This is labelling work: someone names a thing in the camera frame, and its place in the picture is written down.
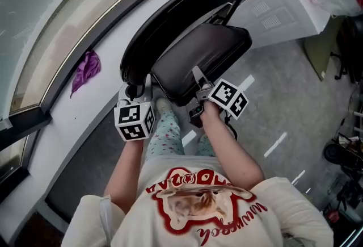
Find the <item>person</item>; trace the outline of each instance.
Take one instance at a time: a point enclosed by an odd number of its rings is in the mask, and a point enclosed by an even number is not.
[[[319,211],[286,178],[264,178],[214,103],[204,103],[195,156],[184,155],[170,103],[157,110],[141,172],[143,141],[129,141],[104,197],[79,202],[62,246],[333,246]]]

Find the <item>sleeve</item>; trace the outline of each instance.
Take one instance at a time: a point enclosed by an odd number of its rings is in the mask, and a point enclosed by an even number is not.
[[[102,198],[95,195],[84,196],[64,235],[61,247],[104,247],[107,244],[106,234],[100,218]],[[111,228],[115,234],[125,217],[124,212],[111,203]]]
[[[271,208],[283,234],[311,241],[316,247],[333,246],[333,231],[325,218],[286,178],[267,179],[251,191]]]

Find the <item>white t-shirt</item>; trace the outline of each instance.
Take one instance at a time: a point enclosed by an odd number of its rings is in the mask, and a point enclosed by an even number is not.
[[[62,246],[106,246],[97,196],[84,196]],[[333,246],[319,211],[286,178],[251,191],[234,187],[215,157],[159,156],[141,171],[138,198],[125,214],[112,204],[111,246]]]

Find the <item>leg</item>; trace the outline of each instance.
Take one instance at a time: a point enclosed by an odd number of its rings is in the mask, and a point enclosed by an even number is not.
[[[158,103],[160,99],[157,101],[157,108],[161,114],[161,118],[158,122],[157,129],[147,146],[145,160],[163,154],[184,155],[178,120],[173,113],[169,102],[165,99],[163,100],[168,103],[169,107],[162,107],[160,110],[160,103]]]
[[[197,147],[197,152],[196,154],[197,156],[212,156],[215,157],[216,154],[214,153],[214,150],[212,148],[212,145],[209,142],[208,137],[206,136],[206,134],[203,134],[198,142],[198,147]]]

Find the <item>pajama pants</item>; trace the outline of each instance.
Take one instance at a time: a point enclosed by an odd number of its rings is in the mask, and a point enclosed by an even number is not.
[[[185,155],[180,127],[173,111],[164,112],[161,116],[157,129],[147,146],[145,160],[164,154]],[[199,140],[195,155],[216,156],[206,134]]]

